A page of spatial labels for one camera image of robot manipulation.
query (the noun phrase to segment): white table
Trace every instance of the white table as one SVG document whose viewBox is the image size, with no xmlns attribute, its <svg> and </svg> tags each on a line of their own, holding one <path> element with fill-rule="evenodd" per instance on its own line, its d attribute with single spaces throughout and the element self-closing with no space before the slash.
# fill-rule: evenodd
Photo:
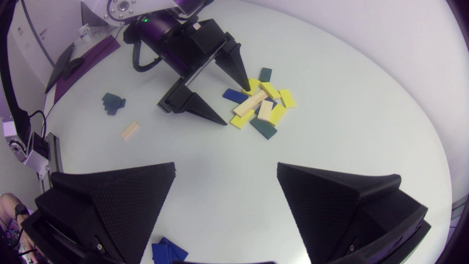
<svg viewBox="0 0 469 264">
<path fill-rule="evenodd" d="M 407 263 L 434 263 L 444 248 L 451 212 L 445 153 L 427 116 L 405 90 L 367 57 L 320 29 L 237 1 L 216 1 L 201 14 L 242 43 L 249 77 L 273 69 L 271 83 L 288 88 L 289 109 L 266 140 L 195 115 L 167 114 L 157 102 L 178 76 L 165 63 L 138 73 L 132 46 L 122 47 L 82 77 L 57 103 L 48 132 L 61 140 L 66 173 L 89 173 L 174 161 L 176 179 L 151 243 L 166 236 L 208 263 L 309 263 L 276 178 L 277 162 L 363 175 L 402 176 L 401 190 L 429 208 L 431 230 Z M 142 50 L 142 62 L 155 54 Z M 236 106 L 221 97 L 239 86 L 214 63 L 190 85 L 226 121 Z M 127 99 L 116 116 L 101 97 Z M 48 95 L 46 111 L 53 93 Z M 128 142 L 120 133 L 136 120 Z"/>
</svg>

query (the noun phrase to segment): white wall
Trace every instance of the white wall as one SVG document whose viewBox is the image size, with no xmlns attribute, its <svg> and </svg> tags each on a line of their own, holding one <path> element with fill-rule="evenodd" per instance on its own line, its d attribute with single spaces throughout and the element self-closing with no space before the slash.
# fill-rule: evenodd
<svg viewBox="0 0 469 264">
<path fill-rule="evenodd" d="M 35 110 L 43 110 L 45 87 L 23 57 L 13 37 L 14 33 L 8 33 L 8 58 L 13 87 L 19 106 L 31 114 Z M 40 115 L 31 119 L 31 126 L 35 131 L 40 131 Z M 0 139 L 0 168 L 0 194 L 13 193 L 29 209 L 35 210 L 34 199 L 39 196 L 36 173 L 16 159 L 3 135 Z"/>
<path fill-rule="evenodd" d="M 28 67 L 33 70 L 34 74 L 45 87 L 49 82 L 53 67 L 42 52 L 36 38 L 34 38 L 20 2 L 15 6 L 13 21 L 8 33 L 14 39 L 12 43 L 15 43 L 16 48 L 21 51 L 20 54 L 26 58 Z"/>
<path fill-rule="evenodd" d="M 26 0 L 25 4 L 34 29 L 38 35 L 42 33 L 39 38 L 44 48 L 56 62 L 78 38 L 82 26 L 80 0 Z"/>
<path fill-rule="evenodd" d="M 448 159 L 453 201 L 469 193 L 469 53 L 446 1 L 244 1 L 315 25 L 383 68 L 433 123 Z"/>
</svg>

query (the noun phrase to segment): pile of blocks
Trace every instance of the pile of blocks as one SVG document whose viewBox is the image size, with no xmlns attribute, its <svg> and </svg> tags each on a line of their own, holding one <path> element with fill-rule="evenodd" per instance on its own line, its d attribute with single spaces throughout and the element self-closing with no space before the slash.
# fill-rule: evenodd
<svg viewBox="0 0 469 264">
<path fill-rule="evenodd" d="M 275 128 L 288 108 L 296 106 L 295 101 L 288 89 L 276 90 L 270 83 L 272 70 L 262 68 L 259 80 L 249 79 L 251 90 L 244 89 L 241 92 L 228 89 L 223 97 L 239 103 L 233 112 L 236 114 L 230 124 L 241 129 L 254 116 L 250 123 L 266 139 L 270 139 L 277 129 Z"/>
</svg>

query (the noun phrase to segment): wooden block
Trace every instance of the wooden block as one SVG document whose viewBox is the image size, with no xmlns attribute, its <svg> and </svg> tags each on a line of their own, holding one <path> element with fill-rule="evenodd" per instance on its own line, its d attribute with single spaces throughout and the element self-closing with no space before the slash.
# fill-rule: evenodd
<svg viewBox="0 0 469 264">
<path fill-rule="evenodd" d="M 259 75 L 259 81 L 261 82 L 270 82 L 270 77 L 272 76 L 272 69 L 262 68 L 261 74 Z"/>
<path fill-rule="evenodd" d="M 282 116 L 285 114 L 286 111 L 287 111 L 287 109 L 285 107 L 283 107 L 280 104 L 277 104 L 272 109 L 272 113 L 270 114 L 269 123 L 273 126 L 276 126 L 279 123 L 280 119 L 282 119 Z"/>
<path fill-rule="evenodd" d="M 277 105 L 277 102 L 272 100 L 270 97 L 267 97 L 266 100 L 272 102 L 272 109 Z M 261 109 L 260 106 L 258 108 L 256 108 L 256 111 L 254 112 L 254 114 L 259 115 L 259 110 L 260 109 Z"/>
<path fill-rule="evenodd" d="M 130 137 L 137 132 L 138 128 L 140 126 L 137 124 L 137 122 L 132 122 L 125 130 L 122 132 L 121 137 L 127 141 L 130 139 Z"/>
<path fill-rule="evenodd" d="M 262 121 L 257 118 L 251 120 L 251 125 L 268 140 L 277 133 L 275 127 L 273 127 L 269 122 Z"/>
<path fill-rule="evenodd" d="M 237 106 L 233 112 L 237 114 L 239 117 L 245 116 L 249 111 L 254 109 L 258 103 L 260 103 L 265 98 L 269 97 L 264 90 L 261 90 L 255 93 L 253 96 L 249 97 L 244 101 L 242 104 Z"/>
<path fill-rule="evenodd" d="M 243 117 L 234 116 L 233 119 L 231 119 L 230 124 L 241 129 L 248 122 L 249 118 L 251 118 L 253 114 L 254 114 L 254 110 L 251 110 Z"/>
<path fill-rule="evenodd" d="M 259 80 L 256 80 L 256 79 L 253 79 L 253 78 L 249 79 L 249 87 L 251 87 L 251 90 L 249 92 L 247 92 L 246 90 L 243 89 L 241 91 L 241 93 L 252 96 L 256 92 L 256 90 L 259 87 L 260 83 L 261 83 L 261 81 L 259 81 Z"/>
<path fill-rule="evenodd" d="M 272 102 L 263 100 L 257 118 L 260 120 L 269 121 L 270 113 L 272 112 L 272 105 Z"/>
<path fill-rule="evenodd" d="M 281 95 L 270 83 L 261 83 L 262 89 L 270 96 L 272 99 L 280 99 Z"/>
<path fill-rule="evenodd" d="M 254 100 L 256 104 L 258 104 L 267 97 L 269 97 L 269 95 L 264 90 L 260 90 L 259 92 L 251 96 L 250 98 Z"/>
<path fill-rule="evenodd" d="M 292 108 L 296 106 L 295 100 L 293 100 L 290 90 L 288 89 L 279 90 L 279 93 L 282 96 L 282 102 L 285 108 Z"/>
<path fill-rule="evenodd" d="M 233 102 L 239 103 L 239 104 L 246 101 L 246 99 L 248 97 L 249 97 L 248 95 L 240 93 L 240 92 L 235 91 L 233 89 L 227 89 L 225 91 L 225 93 L 223 94 L 223 98 L 226 98 L 230 101 L 233 101 Z"/>
</svg>

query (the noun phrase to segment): dark green block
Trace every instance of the dark green block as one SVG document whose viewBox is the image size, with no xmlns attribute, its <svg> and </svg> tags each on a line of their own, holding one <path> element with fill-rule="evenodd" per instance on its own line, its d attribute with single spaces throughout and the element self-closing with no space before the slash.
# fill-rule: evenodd
<svg viewBox="0 0 469 264">
<path fill-rule="evenodd" d="M 272 69 L 262 68 L 261 74 L 259 75 L 259 81 L 263 83 L 270 82 L 271 75 L 272 75 Z"/>
<path fill-rule="evenodd" d="M 259 120 L 257 118 L 254 118 L 251 120 L 251 125 L 257 129 L 266 139 L 270 139 L 272 136 L 277 133 L 277 130 L 275 129 L 274 126 L 272 126 L 269 122 Z"/>
</svg>

